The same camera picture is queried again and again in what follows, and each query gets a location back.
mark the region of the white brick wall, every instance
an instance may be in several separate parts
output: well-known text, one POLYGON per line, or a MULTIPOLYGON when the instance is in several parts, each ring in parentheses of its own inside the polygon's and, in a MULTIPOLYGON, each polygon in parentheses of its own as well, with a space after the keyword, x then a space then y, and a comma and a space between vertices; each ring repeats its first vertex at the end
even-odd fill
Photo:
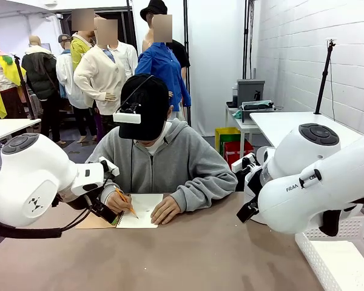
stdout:
MULTIPOLYGON (((314 111, 330 37, 335 118, 364 133, 364 0, 262 0, 257 78, 277 106, 314 111)), ((329 69, 321 112, 332 118, 330 80, 329 69)))

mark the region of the brown table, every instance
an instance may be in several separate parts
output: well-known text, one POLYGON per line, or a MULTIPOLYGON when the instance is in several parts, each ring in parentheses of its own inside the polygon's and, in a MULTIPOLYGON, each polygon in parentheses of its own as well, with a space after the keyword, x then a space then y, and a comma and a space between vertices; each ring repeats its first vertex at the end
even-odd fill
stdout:
MULTIPOLYGON (((5 239, 0 291, 322 290, 293 235, 236 212, 243 194, 157 229, 72 229, 62 238, 5 239)), ((63 226, 77 211, 50 209, 33 227, 63 226)))

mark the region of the hand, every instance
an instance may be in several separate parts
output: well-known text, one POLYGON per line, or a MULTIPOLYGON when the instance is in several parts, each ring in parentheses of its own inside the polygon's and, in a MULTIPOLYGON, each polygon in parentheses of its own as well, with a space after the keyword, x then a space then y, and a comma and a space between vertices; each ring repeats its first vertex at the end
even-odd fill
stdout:
POLYGON ((116 96, 110 93, 107 93, 105 96, 105 101, 114 102, 116 101, 116 96))
POLYGON ((128 202, 124 202, 119 193, 114 191, 112 194, 109 195, 106 206, 109 207, 113 212, 120 213, 122 211, 129 212, 132 208, 132 198, 129 196, 125 196, 128 202))
POLYGON ((154 224, 166 224, 172 218, 181 213, 181 209, 173 197, 167 196, 160 202, 151 213, 151 223, 154 224))

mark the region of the black t-shirt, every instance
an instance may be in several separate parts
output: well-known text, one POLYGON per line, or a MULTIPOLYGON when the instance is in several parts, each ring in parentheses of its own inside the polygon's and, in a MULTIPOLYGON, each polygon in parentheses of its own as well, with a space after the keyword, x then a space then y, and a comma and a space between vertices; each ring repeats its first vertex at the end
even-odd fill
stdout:
POLYGON ((178 62, 180 62, 181 68, 190 67, 189 57, 183 44, 172 40, 172 42, 167 42, 166 45, 172 50, 178 62))

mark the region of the hoodie zipper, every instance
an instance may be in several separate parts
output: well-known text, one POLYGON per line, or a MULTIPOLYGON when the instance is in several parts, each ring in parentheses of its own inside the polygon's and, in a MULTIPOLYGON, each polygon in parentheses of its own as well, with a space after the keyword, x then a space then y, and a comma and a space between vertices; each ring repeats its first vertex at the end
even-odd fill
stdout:
POLYGON ((152 187, 153 187, 153 156, 150 156, 151 159, 151 193, 152 193, 152 187))

